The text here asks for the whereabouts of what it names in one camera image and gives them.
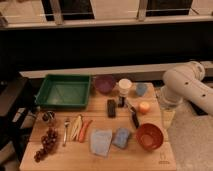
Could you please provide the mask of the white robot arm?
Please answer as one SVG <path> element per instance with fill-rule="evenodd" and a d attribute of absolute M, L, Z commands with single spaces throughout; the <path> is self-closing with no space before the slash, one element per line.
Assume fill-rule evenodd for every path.
<path fill-rule="evenodd" d="M 213 88 L 205 85 L 204 66 L 190 61 L 167 70 L 163 74 L 164 86 L 160 89 L 161 105 L 175 108 L 186 99 L 213 116 Z"/>

